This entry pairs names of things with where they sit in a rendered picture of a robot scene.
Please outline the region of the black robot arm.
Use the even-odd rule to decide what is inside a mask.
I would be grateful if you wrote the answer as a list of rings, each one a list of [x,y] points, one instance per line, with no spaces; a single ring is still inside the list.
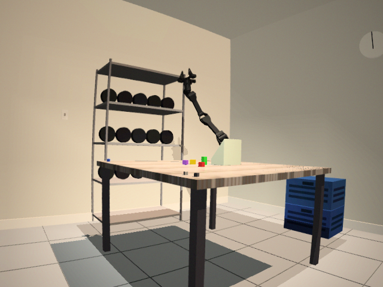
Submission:
[[[196,111],[197,111],[197,114],[199,116],[199,119],[201,116],[204,115],[204,117],[202,117],[200,119],[201,123],[203,123],[204,125],[208,126],[213,132],[214,134],[216,135],[216,138],[217,138],[217,141],[219,143],[219,145],[221,145],[222,141],[224,139],[229,139],[228,135],[225,134],[225,132],[223,132],[222,130],[219,131],[218,128],[216,128],[216,126],[211,122],[211,117],[202,111],[198,101],[196,100],[197,97],[196,97],[196,93],[194,91],[191,91],[191,85],[186,85],[184,86],[184,91],[183,93],[185,94],[185,96],[190,100],[192,101]]]

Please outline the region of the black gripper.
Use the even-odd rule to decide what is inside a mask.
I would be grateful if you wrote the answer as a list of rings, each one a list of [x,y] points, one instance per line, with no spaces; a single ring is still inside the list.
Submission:
[[[189,77],[184,78],[183,71],[181,71],[180,77],[177,79],[177,82],[178,82],[178,83],[183,83],[183,82],[184,82],[183,85],[185,85],[185,86],[186,86],[186,85],[191,85],[191,83],[190,83],[190,78],[192,78],[192,79],[196,78],[196,74],[193,74],[193,73],[191,72],[190,68],[189,68],[188,75],[189,75]]]

